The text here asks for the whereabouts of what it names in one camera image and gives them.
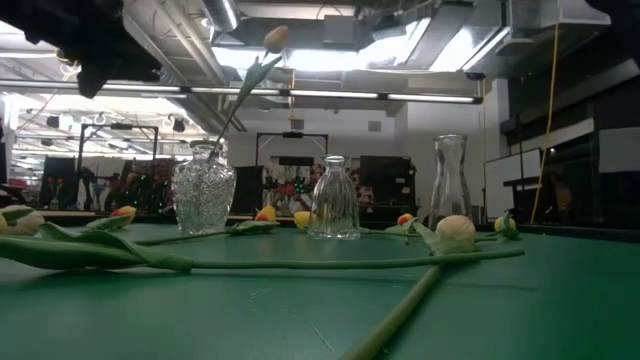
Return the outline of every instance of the cable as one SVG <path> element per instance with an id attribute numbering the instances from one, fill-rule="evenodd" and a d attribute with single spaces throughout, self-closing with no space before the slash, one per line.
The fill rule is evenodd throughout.
<path id="1" fill-rule="evenodd" d="M 542 152 L 542 162 L 540 163 L 540 176 L 538 177 L 538 188 L 536 189 L 536 198 L 533 202 L 533 211 L 531 212 L 531 220 L 533 224 L 536 217 L 536 210 L 538 210 L 538 200 L 540 199 L 540 189 L 542 188 L 542 174 L 544 171 L 544 164 L 547 161 L 547 149 L 549 148 L 549 133 L 551 132 L 551 121 L 553 120 L 553 96 L 556 89 L 556 69 L 558 65 L 558 33 L 560 32 L 560 24 L 556 23 L 555 34 L 553 38 L 553 59 L 551 65 L 551 91 L 549 94 L 549 118 L 547 119 L 547 131 L 544 135 L 544 149 Z"/>

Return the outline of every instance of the glass carafe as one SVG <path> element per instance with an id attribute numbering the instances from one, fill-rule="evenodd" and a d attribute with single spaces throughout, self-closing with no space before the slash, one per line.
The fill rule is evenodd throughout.
<path id="1" fill-rule="evenodd" d="M 431 193 L 429 228 L 449 215 L 464 215 L 471 219 L 471 200 L 464 178 L 464 154 L 467 137 L 442 135 L 434 139 L 436 179 Z"/>

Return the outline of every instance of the crystal vase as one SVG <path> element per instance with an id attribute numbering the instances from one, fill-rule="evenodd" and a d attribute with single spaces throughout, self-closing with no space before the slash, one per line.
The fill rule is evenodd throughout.
<path id="1" fill-rule="evenodd" d="M 188 234 L 224 229 L 233 193 L 236 171 L 227 166 L 222 145 L 214 141 L 191 142 L 193 160 L 173 169 L 173 207 L 178 227 Z"/>

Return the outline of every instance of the green table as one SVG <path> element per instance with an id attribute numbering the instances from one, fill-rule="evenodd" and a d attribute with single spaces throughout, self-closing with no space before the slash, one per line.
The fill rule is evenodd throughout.
<path id="1" fill-rule="evenodd" d="M 177 234 L 134 224 L 128 239 Z M 383 359 L 638 359 L 640 246 L 524 234 L 519 258 L 451 269 Z M 165 245 L 196 259 L 389 259 L 398 238 L 293 229 Z M 0 259 L 0 359 L 338 359 L 425 268 L 55 273 Z"/>

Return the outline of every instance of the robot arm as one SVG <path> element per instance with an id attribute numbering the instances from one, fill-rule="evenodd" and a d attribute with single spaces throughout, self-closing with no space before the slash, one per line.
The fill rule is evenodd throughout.
<path id="1" fill-rule="evenodd" d="M 158 81 L 161 64 L 125 30 L 123 0 L 0 0 L 0 20 L 61 49 L 82 66 L 80 94 L 93 98 L 109 80 Z"/>

